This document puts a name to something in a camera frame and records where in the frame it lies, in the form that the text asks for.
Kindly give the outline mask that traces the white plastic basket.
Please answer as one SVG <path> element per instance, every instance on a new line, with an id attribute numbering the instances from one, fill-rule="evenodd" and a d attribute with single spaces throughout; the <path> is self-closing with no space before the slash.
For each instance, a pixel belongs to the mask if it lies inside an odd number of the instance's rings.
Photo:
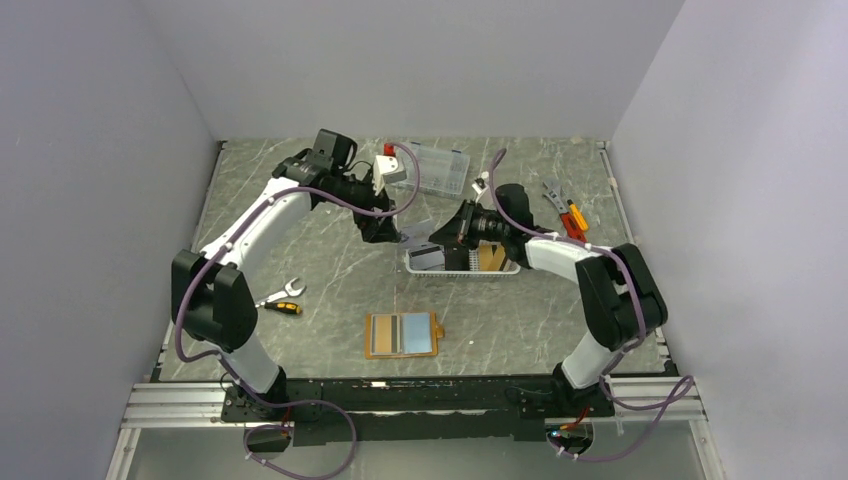
<path id="1" fill-rule="evenodd" d="M 403 255 L 406 270 L 419 276 L 496 278 L 517 275 L 521 267 L 506 257 L 505 248 L 483 241 L 477 248 L 446 248 L 423 244 Z"/>

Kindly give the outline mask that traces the gold striped card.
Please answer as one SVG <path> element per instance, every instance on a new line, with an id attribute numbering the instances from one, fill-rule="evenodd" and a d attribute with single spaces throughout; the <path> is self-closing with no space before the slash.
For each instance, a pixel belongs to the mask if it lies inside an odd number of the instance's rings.
<path id="1" fill-rule="evenodd" d="M 400 355 L 403 347 L 402 319 L 395 314 L 371 317 L 369 353 L 372 356 Z"/>

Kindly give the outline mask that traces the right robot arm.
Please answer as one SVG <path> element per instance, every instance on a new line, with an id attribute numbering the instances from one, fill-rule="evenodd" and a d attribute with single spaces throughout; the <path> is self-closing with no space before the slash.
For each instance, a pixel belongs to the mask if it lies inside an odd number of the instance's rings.
<path id="1" fill-rule="evenodd" d="M 521 267 L 555 274 L 578 287 L 587 332 L 555 367 L 550 391 L 555 409 L 574 415 L 622 356 L 667 322 L 666 302 L 636 245 L 591 246 L 540 227 L 519 184 L 497 187 L 493 201 L 491 208 L 463 201 L 429 240 L 446 250 L 496 243 Z"/>

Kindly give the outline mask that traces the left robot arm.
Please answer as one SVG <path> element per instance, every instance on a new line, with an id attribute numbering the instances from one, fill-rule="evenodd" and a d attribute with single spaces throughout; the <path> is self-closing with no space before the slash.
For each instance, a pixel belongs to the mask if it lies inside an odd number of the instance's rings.
<path id="1" fill-rule="evenodd" d="M 258 310 L 250 281 L 274 245 L 323 202 L 343 207 L 366 243 L 397 243 L 394 217 L 403 212 L 387 194 L 388 184 L 418 181 L 418 167 L 405 168 L 388 144 L 355 177 L 358 144 L 322 129 L 314 144 L 281 161 L 261 193 L 223 234 L 199 251 L 180 251 L 171 264 L 171 318 L 177 357 L 191 363 L 216 359 L 248 407 L 264 420 L 287 406 L 287 376 L 266 351 L 257 332 Z"/>

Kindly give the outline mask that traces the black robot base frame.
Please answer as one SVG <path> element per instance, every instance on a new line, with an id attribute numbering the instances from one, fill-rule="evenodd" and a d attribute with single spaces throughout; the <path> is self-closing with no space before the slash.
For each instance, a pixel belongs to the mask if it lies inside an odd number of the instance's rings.
<path id="1" fill-rule="evenodd" d="M 226 425 L 286 424 L 296 446 L 356 439 L 403 441 L 507 437 L 542 441 L 549 429 L 611 418 L 596 387 L 572 391 L 553 375 L 290 379 L 290 407 L 264 406 L 235 386 L 225 390 Z"/>

